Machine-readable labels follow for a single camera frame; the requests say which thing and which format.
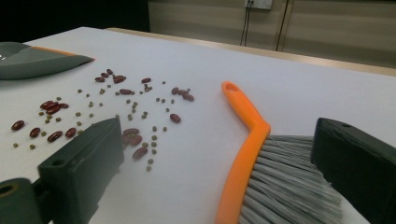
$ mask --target white surface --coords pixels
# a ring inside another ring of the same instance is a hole
[[[31,140],[35,127],[47,133],[66,131],[83,122],[119,114],[122,129],[137,127],[144,141],[159,131],[158,154],[132,161],[134,151],[125,149],[125,163],[102,198],[91,223],[213,223],[223,183],[233,158],[248,136],[248,130],[223,97],[221,82],[237,84],[272,124],[272,134],[313,135],[319,117],[338,119],[396,146],[396,78],[329,67],[282,61],[228,50],[125,35],[105,30],[79,28],[27,44],[83,54],[93,63],[49,76],[21,81],[0,81],[0,180],[38,178],[37,165],[63,146],[45,138]],[[127,76],[125,82],[94,82],[107,68]],[[116,96],[125,88],[142,90],[140,80],[151,77],[153,91],[134,97]],[[170,93],[173,87],[191,88],[194,102]],[[63,121],[45,124],[37,113],[41,103],[57,96],[70,104],[54,117]],[[155,102],[157,97],[166,103]],[[131,105],[139,106],[133,121],[127,120]],[[88,107],[89,101],[95,106]],[[178,113],[182,122],[172,123],[165,108]],[[139,118],[143,111],[148,118]],[[83,113],[81,118],[75,112]],[[13,133],[11,125],[24,119],[26,126]],[[161,131],[162,126],[168,132]],[[151,172],[147,159],[153,158]],[[358,215],[346,215],[348,223],[361,223]]]

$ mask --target bean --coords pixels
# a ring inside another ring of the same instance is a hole
[[[137,151],[134,152],[132,158],[137,161],[142,158],[146,153],[148,153],[148,149],[146,147],[140,147]]]
[[[190,94],[184,94],[183,95],[183,99],[187,100],[187,101],[194,101],[194,97]]]
[[[142,79],[142,83],[148,83],[150,81],[151,81],[151,78],[149,78],[149,77],[146,77],[146,78]]]
[[[76,128],[70,128],[69,130],[67,130],[67,132],[64,134],[64,136],[71,138],[76,134]]]
[[[50,136],[47,138],[47,141],[49,141],[49,142],[54,142],[56,139],[58,139],[59,137],[61,137],[62,134],[63,134],[62,131],[55,132],[55,133],[53,133],[52,135],[50,135]]]
[[[53,101],[47,101],[47,102],[41,104],[40,108],[45,109],[49,104],[52,104],[52,103],[53,103]]]
[[[178,87],[174,87],[172,89],[172,94],[176,95],[177,92],[178,92]]]
[[[104,77],[96,77],[95,81],[97,81],[97,82],[105,82],[105,78]]]
[[[69,108],[68,104],[59,104],[59,106],[63,109]]]
[[[189,92],[188,91],[184,91],[184,90],[178,90],[177,94],[178,95],[184,95],[184,94],[189,94]]]
[[[43,109],[48,110],[48,109],[50,109],[51,107],[56,106],[56,105],[58,105],[58,104],[59,104],[58,102],[52,102],[52,103],[49,103],[49,104],[45,105],[45,106],[43,107]]]
[[[24,126],[24,121],[23,120],[18,120],[11,126],[12,131],[17,131],[21,129]]]
[[[47,114],[55,114],[56,112],[58,112],[61,109],[61,107],[59,105],[55,105],[53,107],[51,107],[50,109],[47,110]]]
[[[169,117],[174,123],[180,123],[181,121],[181,118],[177,114],[171,114]]]
[[[29,136],[31,138],[35,138],[38,136],[39,133],[40,133],[40,128],[33,128],[32,131],[30,131]]]
[[[129,134],[129,133],[134,133],[134,134],[138,134],[139,130],[136,128],[130,128],[130,129],[125,129],[123,132],[123,134]]]
[[[126,89],[120,89],[120,93],[122,95],[130,95],[132,93],[131,90],[126,90]]]
[[[131,138],[129,141],[129,144],[131,144],[133,147],[139,145],[142,142],[142,136],[136,135],[135,137]]]

